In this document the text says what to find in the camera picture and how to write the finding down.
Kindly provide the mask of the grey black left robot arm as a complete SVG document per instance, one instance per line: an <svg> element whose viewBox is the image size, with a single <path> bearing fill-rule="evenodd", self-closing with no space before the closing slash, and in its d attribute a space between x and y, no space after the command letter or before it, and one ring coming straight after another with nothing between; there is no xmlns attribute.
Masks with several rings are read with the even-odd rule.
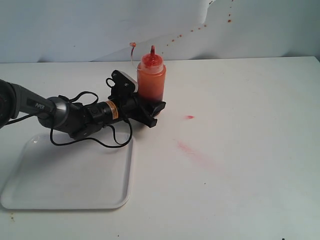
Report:
<svg viewBox="0 0 320 240"><path fill-rule="evenodd" d="M137 82L124 76L107 78L114 85L107 101L95 100L84 105L78 99L85 91L69 99L59 95L44 98L18 84L0 82L0 125L4 127L19 113L36 116L48 129L66 133L74 140L81 140L115 123L133 119L152 128L155 116L162 111L164 101L147 102L138 95Z"/></svg>

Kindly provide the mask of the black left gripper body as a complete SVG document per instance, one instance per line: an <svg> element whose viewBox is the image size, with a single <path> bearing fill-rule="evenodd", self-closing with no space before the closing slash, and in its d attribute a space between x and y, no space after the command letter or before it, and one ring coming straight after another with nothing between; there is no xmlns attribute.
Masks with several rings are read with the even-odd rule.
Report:
<svg viewBox="0 0 320 240"><path fill-rule="evenodd" d="M113 98L83 107L84 123L93 126L107 126L121 121L135 120L150 126L150 114L137 96L124 100Z"/></svg>

